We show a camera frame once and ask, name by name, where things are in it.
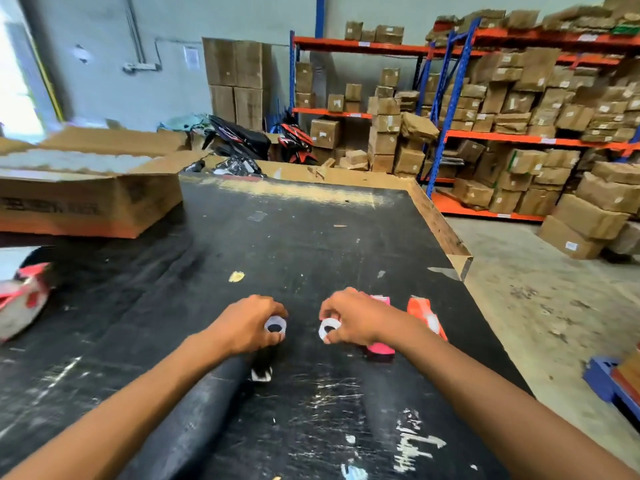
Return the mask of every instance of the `clear tape roll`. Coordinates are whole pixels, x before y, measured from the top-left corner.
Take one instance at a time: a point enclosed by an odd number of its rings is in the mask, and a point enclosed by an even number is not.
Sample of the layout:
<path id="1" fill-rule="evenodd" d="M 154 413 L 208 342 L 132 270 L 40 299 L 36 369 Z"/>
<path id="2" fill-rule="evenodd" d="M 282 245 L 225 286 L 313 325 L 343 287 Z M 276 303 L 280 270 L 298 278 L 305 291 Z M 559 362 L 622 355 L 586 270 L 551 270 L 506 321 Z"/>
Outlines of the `clear tape roll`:
<path id="1" fill-rule="evenodd" d="M 329 333 L 324 329 L 324 327 L 330 326 L 338 330 L 341 325 L 342 323 L 340 323 L 340 321 L 336 320 L 335 318 L 325 318 L 324 320 L 322 320 L 322 322 L 320 322 L 320 329 L 318 330 L 318 335 L 320 336 L 320 339 L 324 342 L 324 338 L 326 337 L 326 334 Z"/>
<path id="2" fill-rule="evenodd" d="M 269 327 L 271 325 L 279 325 L 280 326 L 280 333 L 285 335 L 285 332 L 287 330 L 287 321 L 284 320 L 284 318 L 279 317 L 277 315 L 269 317 L 269 319 L 267 320 L 267 323 L 264 324 L 264 329 L 266 331 L 269 331 Z"/>

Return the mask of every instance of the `storage rack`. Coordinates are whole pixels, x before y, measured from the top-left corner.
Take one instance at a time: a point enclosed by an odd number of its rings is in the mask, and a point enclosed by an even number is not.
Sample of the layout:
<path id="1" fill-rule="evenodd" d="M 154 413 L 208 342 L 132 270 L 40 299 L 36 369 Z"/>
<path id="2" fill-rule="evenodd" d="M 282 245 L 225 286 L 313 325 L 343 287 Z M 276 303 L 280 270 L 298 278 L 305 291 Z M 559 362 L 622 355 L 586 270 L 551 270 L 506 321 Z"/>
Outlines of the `storage rack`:
<path id="1" fill-rule="evenodd" d="M 544 217 L 524 216 L 520 214 L 495 214 L 487 210 L 473 210 L 462 206 L 459 202 L 442 194 L 433 194 L 433 176 L 438 174 L 438 167 L 442 160 L 442 151 L 447 140 L 452 138 L 469 138 L 484 141 L 507 141 L 510 143 L 539 144 L 541 146 L 561 146 L 563 148 L 605 148 L 615 152 L 620 152 L 621 160 L 624 161 L 635 150 L 640 150 L 640 127 L 636 134 L 628 143 L 592 143 L 579 139 L 567 138 L 542 138 L 528 135 L 509 135 L 498 133 L 482 133 L 473 131 L 450 130 L 454 108 L 458 104 L 460 91 L 463 85 L 463 78 L 471 57 L 481 57 L 490 53 L 487 50 L 476 50 L 473 47 L 500 47 L 500 48 L 524 48 L 527 46 L 536 47 L 557 47 L 572 54 L 562 54 L 558 62 L 571 64 L 575 67 L 578 64 L 590 66 L 615 66 L 620 62 L 620 58 L 600 54 L 622 54 L 624 56 L 634 56 L 640 54 L 640 36 L 619 36 L 610 34 L 588 34 L 575 32 L 551 32 L 542 30 L 512 31 L 510 29 L 478 28 L 480 19 L 471 23 L 468 32 L 456 34 L 451 30 L 445 48 L 433 48 L 432 55 L 443 56 L 442 70 L 438 80 L 436 97 L 431 110 L 431 120 L 434 124 L 438 122 L 440 102 L 444 91 L 449 85 L 449 81 L 455 72 L 454 86 L 452 88 L 447 117 L 441 128 L 440 138 L 434 155 L 433 167 L 429 177 L 427 195 L 432 199 L 435 206 L 443 214 L 455 214 L 462 216 L 497 217 L 503 219 L 516 219 L 528 221 L 542 221 Z M 456 59 L 452 70 L 449 70 L 449 62 Z"/>
<path id="2" fill-rule="evenodd" d="M 422 110 L 424 88 L 434 55 L 434 47 L 423 45 L 394 45 L 391 43 L 362 42 L 357 40 L 340 40 L 329 38 L 296 37 L 294 31 L 289 33 L 289 107 L 294 114 L 314 114 L 316 116 L 331 116 L 333 118 L 361 118 L 370 120 L 371 115 L 366 112 L 330 112 L 324 108 L 296 107 L 296 62 L 300 61 L 300 51 L 315 50 L 316 52 L 347 52 L 351 54 L 370 55 L 408 55 L 417 58 L 413 74 L 413 89 L 420 91 L 416 112 Z M 438 183 L 452 184 L 453 178 L 438 178 Z"/>

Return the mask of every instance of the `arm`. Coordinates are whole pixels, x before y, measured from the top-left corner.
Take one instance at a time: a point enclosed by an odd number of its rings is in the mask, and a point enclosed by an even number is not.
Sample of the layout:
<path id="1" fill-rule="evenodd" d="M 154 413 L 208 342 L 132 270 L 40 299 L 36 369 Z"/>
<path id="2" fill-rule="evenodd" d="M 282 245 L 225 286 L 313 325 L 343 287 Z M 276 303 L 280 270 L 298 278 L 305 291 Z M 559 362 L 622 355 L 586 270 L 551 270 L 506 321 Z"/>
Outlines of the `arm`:
<path id="1" fill-rule="evenodd" d="M 342 325 L 325 342 L 395 348 L 441 391 L 511 475 L 526 480 L 640 476 L 546 406 L 433 333 L 412 315 L 353 288 L 325 300 Z"/>
<path id="2" fill-rule="evenodd" d="M 219 318 L 153 369 L 112 395 L 9 472 L 5 480 L 115 478 L 148 435 L 204 375 L 226 358 L 276 345 L 284 336 L 264 324 L 287 316 L 272 298 L 253 295 Z"/>

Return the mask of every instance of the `black table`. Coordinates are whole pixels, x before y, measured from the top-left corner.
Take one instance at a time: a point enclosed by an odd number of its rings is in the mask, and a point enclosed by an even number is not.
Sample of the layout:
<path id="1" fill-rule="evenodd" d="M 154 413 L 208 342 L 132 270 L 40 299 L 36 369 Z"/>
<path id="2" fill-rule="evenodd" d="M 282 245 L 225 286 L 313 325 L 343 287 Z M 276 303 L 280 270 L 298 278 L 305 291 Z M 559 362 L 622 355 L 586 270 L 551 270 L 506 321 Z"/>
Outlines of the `black table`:
<path id="1" fill-rule="evenodd" d="M 508 478 L 404 357 L 371 362 L 317 336 L 319 305 L 334 290 L 354 286 L 404 309 L 423 296 L 453 345 L 531 393 L 464 284 L 428 270 L 452 266 L 409 195 L 325 185 L 335 190 L 327 201 L 316 185 L 253 192 L 229 182 L 183 182 L 184 204 L 132 241 L 0 235 L 2 246 L 55 244 L 46 252 L 63 279 L 38 320 L 0 347 L 0 474 L 229 303 L 259 293 L 291 314 L 274 378 L 240 387 L 222 434 L 175 477 L 338 479 L 354 465 L 370 479 Z M 229 283 L 233 271 L 244 279 Z M 196 430 L 208 399 L 189 400 Z M 184 447 L 189 434 L 165 441 Z M 401 460 L 409 446 L 420 453 Z M 165 460 L 147 455 L 136 468 Z"/>

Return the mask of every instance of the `gray wall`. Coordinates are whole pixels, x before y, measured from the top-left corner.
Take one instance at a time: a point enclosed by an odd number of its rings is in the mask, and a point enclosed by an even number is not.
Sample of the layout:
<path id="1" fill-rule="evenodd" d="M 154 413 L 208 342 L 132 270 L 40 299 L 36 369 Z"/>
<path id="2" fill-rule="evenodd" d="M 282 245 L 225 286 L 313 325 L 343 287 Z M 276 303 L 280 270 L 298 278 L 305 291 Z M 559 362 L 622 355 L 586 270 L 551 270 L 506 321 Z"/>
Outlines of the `gray wall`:
<path id="1" fill-rule="evenodd" d="M 123 0 L 21 0 L 40 51 L 52 74 L 68 119 L 120 121 L 128 128 L 154 129 L 157 122 L 189 112 L 210 111 L 209 92 L 201 69 L 187 69 L 180 43 L 160 41 L 163 71 L 122 72 L 135 62 Z M 601 0 L 327 0 L 325 35 L 344 37 L 347 20 L 365 27 L 379 23 L 405 26 L 404 42 L 424 44 L 436 15 L 464 15 L 482 7 L 540 9 L 550 13 L 571 4 Z M 274 93 L 288 105 L 289 30 L 313 36 L 316 0 L 133 0 L 145 55 L 155 63 L 154 39 L 197 42 L 203 36 L 252 39 L 276 45 Z M 92 55 L 83 64 L 72 55 L 76 44 Z M 400 67 L 401 87 L 409 88 L 414 59 L 334 54 L 319 57 L 327 67 L 330 92 L 341 93 L 346 82 L 364 83 L 372 94 L 383 67 Z"/>

